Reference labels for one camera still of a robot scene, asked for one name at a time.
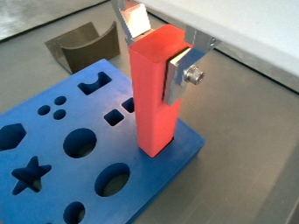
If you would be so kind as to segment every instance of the metal clamp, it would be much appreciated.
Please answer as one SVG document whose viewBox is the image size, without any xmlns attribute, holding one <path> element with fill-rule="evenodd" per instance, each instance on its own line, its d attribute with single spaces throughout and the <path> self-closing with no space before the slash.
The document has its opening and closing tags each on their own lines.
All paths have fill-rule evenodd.
<svg viewBox="0 0 299 224">
<path fill-rule="evenodd" d="M 153 31 L 145 12 L 145 6 L 129 0 L 112 0 L 111 3 L 125 32 L 125 42 L 131 45 Z"/>
<path fill-rule="evenodd" d="M 112 0 L 111 2 L 125 32 L 125 42 L 131 45 L 153 31 L 145 6 L 129 0 Z M 183 97 L 188 82 L 193 85 L 201 82 L 204 72 L 193 64 L 220 43 L 212 36 L 189 26 L 185 28 L 184 41 L 192 45 L 192 48 L 185 49 L 169 60 L 167 68 L 163 101 L 168 105 L 173 105 Z"/>
<path fill-rule="evenodd" d="M 193 65 L 205 53 L 220 43 L 217 39 L 201 31 L 187 26 L 184 41 L 192 45 L 168 63 L 163 101 L 168 105 L 183 98 L 187 83 L 197 85 L 204 77 L 204 72 Z"/>
</svg>

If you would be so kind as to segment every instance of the gray object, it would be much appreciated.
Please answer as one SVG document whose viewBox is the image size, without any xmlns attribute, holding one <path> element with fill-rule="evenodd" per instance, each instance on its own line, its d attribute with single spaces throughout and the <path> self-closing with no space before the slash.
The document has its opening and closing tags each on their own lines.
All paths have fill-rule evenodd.
<svg viewBox="0 0 299 224">
<path fill-rule="evenodd" d="M 105 0 L 1 0 L 0 41 Z"/>
<path fill-rule="evenodd" d="M 188 82 L 197 85 L 201 81 L 204 72 L 193 64 L 220 43 L 212 36 L 189 26 L 185 27 L 184 40 L 192 48 L 185 49 L 169 61 L 167 68 L 163 101 L 168 105 L 183 98 Z"/>
<path fill-rule="evenodd" d="M 145 6 L 128 0 L 112 0 L 111 3 L 117 22 L 121 24 L 125 33 L 125 42 L 129 46 L 136 40 L 153 31 L 145 12 Z"/>
<path fill-rule="evenodd" d="M 293 211 L 289 215 L 289 219 L 285 222 L 285 224 L 297 224 L 299 222 L 299 200 L 296 201 L 296 206 L 293 208 Z"/>
<path fill-rule="evenodd" d="M 111 60 L 120 53 L 117 24 L 113 22 L 107 32 L 99 36 L 89 22 L 44 43 L 67 71 L 73 74 L 96 61 Z"/>
<path fill-rule="evenodd" d="M 156 10 L 147 9 L 151 13 L 153 13 L 160 19 L 163 19 L 165 22 L 176 25 L 181 29 L 185 28 L 185 24 L 173 19 L 172 17 L 165 16 L 163 13 L 157 12 Z M 291 88 L 295 92 L 299 93 L 299 78 L 288 73 L 285 70 L 279 68 L 277 66 L 273 66 L 267 61 L 259 59 L 256 56 L 249 54 L 248 52 L 241 51 L 237 49 L 233 45 L 229 45 L 228 43 L 220 43 L 216 46 L 216 49 L 220 50 L 223 53 L 225 53 L 232 59 L 247 65 L 248 67 L 252 67 L 256 71 L 259 71 L 261 74 L 268 76 L 271 79 L 281 83 L 284 86 Z"/>
<path fill-rule="evenodd" d="M 297 1 L 139 2 L 299 77 Z"/>
</svg>

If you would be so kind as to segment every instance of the square hole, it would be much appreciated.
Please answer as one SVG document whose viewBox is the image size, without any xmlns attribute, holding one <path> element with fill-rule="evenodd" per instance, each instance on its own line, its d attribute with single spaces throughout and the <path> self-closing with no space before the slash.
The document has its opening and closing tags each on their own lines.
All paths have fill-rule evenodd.
<svg viewBox="0 0 299 224">
<path fill-rule="evenodd" d="M 104 115 L 104 119 L 107 120 L 111 126 L 115 126 L 121 122 L 124 116 L 116 109 L 113 109 Z"/>
<path fill-rule="evenodd" d="M 123 108 L 125 109 L 125 111 L 128 113 L 133 113 L 135 112 L 135 101 L 133 101 L 133 97 L 131 97 L 127 101 L 123 102 L 121 104 Z"/>
</svg>

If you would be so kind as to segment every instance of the blue plastic board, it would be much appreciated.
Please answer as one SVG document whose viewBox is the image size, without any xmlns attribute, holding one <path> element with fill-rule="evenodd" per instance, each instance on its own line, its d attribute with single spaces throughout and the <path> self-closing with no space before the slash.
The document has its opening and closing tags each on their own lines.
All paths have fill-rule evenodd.
<svg viewBox="0 0 299 224">
<path fill-rule="evenodd" d="M 143 153 L 131 80 L 99 61 L 0 115 L 0 221 L 131 222 L 203 144 L 179 120 L 163 152 Z"/>
</svg>

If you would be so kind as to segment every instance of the red rectangular block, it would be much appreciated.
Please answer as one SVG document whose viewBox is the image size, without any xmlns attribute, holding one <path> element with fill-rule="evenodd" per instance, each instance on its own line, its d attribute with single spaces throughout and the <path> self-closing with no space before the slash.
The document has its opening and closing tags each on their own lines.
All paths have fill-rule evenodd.
<svg viewBox="0 0 299 224">
<path fill-rule="evenodd" d="M 168 60 L 188 45 L 184 31 L 167 24 L 129 46 L 137 144 L 153 158 L 173 139 L 181 100 L 163 101 Z"/>
</svg>

